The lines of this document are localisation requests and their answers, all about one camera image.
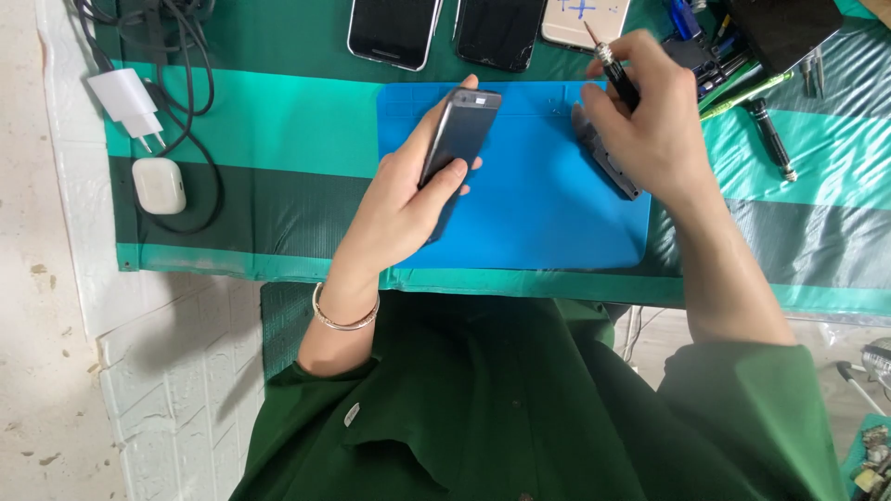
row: phone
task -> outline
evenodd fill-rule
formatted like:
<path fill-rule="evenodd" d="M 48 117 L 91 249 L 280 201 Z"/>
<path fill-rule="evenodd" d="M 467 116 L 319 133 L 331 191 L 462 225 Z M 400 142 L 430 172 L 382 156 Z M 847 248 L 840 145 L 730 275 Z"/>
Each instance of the phone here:
<path fill-rule="evenodd" d="M 595 45 L 584 22 L 601 42 L 622 36 L 631 0 L 548 0 L 542 19 L 542 38 L 557 45 L 592 50 Z"/>
<path fill-rule="evenodd" d="M 440 3 L 441 0 L 353 0 L 347 33 L 349 52 L 405 70 L 422 70 Z"/>
<path fill-rule="evenodd" d="M 464 159 L 468 167 L 473 165 L 500 107 L 501 95 L 497 92 L 464 87 L 452 89 L 445 98 L 443 115 L 439 119 L 436 134 L 424 159 L 421 179 L 418 182 L 419 190 L 452 160 Z M 427 243 L 435 242 L 442 236 L 446 223 L 452 216 L 454 205 L 458 202 L 460 190 L 459 188 L 453 193 L 445 203 Z"/>
<path fill-rule="evenodd" d="M 544 0 L 462 0 L 455 52 L 467 62 L 526 71 Z"/>
<path fill-rule="evenodd" d="M 841 29 L 833 0 L 723 0 L 755 56 L 773 75 L 785 73 Z"/>

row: silver bangle bracelet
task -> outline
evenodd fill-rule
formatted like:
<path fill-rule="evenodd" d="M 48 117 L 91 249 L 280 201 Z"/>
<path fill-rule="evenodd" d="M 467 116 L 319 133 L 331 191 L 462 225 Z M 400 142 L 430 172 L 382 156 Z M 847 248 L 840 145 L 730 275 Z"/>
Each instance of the silver bangle bracelet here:
<path fill-rule="evenodd" d="M 322 287 L 322 283 L 319 282 L 315 285 L 315 291 L 313 291 L 313 315 L 315 316 L 316 320 L 322 322 L 325 325 L 328 325 L 331 329 L 335 329 L 337 331 L 356 331 L 365 327 L 371 322 L 374 322 L 374 319 L 378 317 L 378 308 L 380 307 L 380 293 L 378 293 L 378 300 L 374 303 L 374 308 L 368 315 L 365 316 L 365 318 L 350 325 L 335 324 L 327 316 L 325 316 L 324 313 L 322 313 L 321 309 L 319 309 L 319 292 L 322 290 Z"/>

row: green shirt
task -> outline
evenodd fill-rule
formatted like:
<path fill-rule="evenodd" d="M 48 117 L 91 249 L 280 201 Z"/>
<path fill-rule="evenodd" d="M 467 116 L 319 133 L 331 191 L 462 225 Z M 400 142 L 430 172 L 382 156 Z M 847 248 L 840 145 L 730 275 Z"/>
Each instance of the green shirt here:
<path fill-rule="evenodd" d="M 383 292 L 371 361 L 268 382 L 232 500 L 845 498 L 807 349 L 686 346 L 653 390 L 560 304 Z"/>

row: white phone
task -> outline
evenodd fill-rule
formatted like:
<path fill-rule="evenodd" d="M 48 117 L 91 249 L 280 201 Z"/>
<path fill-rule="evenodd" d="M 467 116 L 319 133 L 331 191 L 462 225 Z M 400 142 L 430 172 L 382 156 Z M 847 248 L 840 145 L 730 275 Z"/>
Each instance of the white phone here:
<path fill-rule="evenodd" d="M 542 38 L 559 45 L 593 49 L 584 21 L 601 42 L 622 36 L 631 0 L 548 0 L 542 19 Z"/>
<path fill-rule="evenodd" d="M 420 71 L 441 6 L 441 0 L 353 0 L 347 48 L 363 59 Z"/>

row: black phone screen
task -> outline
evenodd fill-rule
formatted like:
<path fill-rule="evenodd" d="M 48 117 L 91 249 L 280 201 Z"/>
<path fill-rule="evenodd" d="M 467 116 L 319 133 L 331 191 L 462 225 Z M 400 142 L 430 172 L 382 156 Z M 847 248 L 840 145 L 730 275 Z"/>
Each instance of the black phone screen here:
<path fill-rule="evenodd" d="M 456 52 L 477 64 L 524 71 L 543 11 L 544 0 L 464 0 Z"/>
<path fill-rule="evenodd" d="M 489 128 L 495 122 L 501 95 L 496 92 L 458 87 L 446 98 L 446 108 L 439 120 L 436 135 L 430 143 L 427 158 L 421 171 L 418 188 L 423 188 L 437 172 L 454 159 L 463 159 L 468 167 L 473 165 L 486 141 Z M 452 216 L 458 192 L 445 203 L 439 220 L 427 243 L 442 236 L 448 219 Z"/>
<path fill-rule="evenodd" d="M 427 56 L 436 8 L 437 0 L 355 0 L 349 48 L 357 55 L 417 70 Z"/>
<path fill-rule="evenodd" d="M 833 0 L 724 0 L 761 64 L 784 73 L 841 28 Z"/>

